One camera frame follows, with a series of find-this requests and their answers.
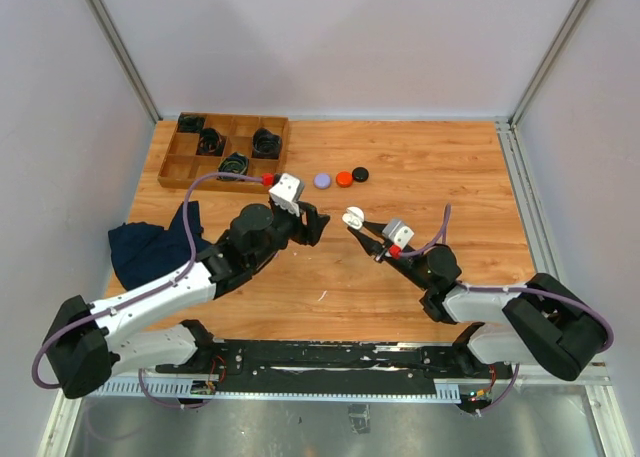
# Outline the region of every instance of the wooden organizer box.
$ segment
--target wooden organizer box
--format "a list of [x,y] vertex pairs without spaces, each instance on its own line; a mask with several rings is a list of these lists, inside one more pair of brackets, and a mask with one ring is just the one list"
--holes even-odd
[[[282,173],[289,146],[289,119],[286,117],[264,117],[258,115],[200,114],[184,112],[183,115],[204,117],[203,129],[213,127],[225,139],[222,156],[196,155],[199,132],[178,132],[178,124],[162,161],[158,182],[162,187],[188,189],[198,177],[215,172],[220,163],[234,152],[249,159],[247,175],[260,177],[263,174]],[[277,160],[253,157],[253,134],[265,128],[279,135],[282,147]],[[198,190],[220,190],[225,192],[266,193],[268,188],[254,182],[222,181],[210,179],[198,185]]]

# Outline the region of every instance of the white wall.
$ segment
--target white wall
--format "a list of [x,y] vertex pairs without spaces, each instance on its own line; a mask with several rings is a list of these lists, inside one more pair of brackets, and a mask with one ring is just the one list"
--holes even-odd
[[616,330],[605,354],[640,451],[640,0],[595,0],[521,125],[569,287]]
[[508,115],[573,0],[105,0],[165,116]]
[[33,355],[101,296],[151,126],[84,0],[0,0],[0,42],[0,454],[32,456],[55,397]]

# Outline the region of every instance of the red connector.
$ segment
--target red connector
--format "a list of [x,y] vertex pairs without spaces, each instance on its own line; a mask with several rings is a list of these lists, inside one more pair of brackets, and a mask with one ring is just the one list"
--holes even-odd
[[265,187],[271,187],[275,179],[276,176],[273,174],[262,174],[262,185]]
[[398,247],[396,244],[393,244],[389,248],[389,253],[391,254],[391,257],[393,257],[394,259],[400,258],[400,252],[402,252],[402,249]]

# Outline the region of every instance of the navy blue cloth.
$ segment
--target navy blue cloth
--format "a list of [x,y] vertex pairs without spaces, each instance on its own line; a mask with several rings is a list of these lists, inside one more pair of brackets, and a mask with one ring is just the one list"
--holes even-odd
[[[204,229],[197,201],[189,202],[187,217],[196,251],[200,252],[211,244],[202,238]],[[186,264],[191,255],[182,222],[182,205],[167,230],[145,222],[123,224],[109,231],[109,245],[116,277],[127,290],[176,270]]]

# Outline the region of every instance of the gray floor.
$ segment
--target gray floor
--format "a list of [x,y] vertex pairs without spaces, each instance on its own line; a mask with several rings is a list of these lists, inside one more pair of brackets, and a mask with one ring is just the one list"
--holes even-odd
[[375,403],[370,432],[358,434],[362,422],[350,419],[346,403],[221,400],[176,411],[104,397],[83,404],[89,411],[81,411],[67,457],[601,456],[586,402],[580,387],[529,387],[480,419],[450,404]]

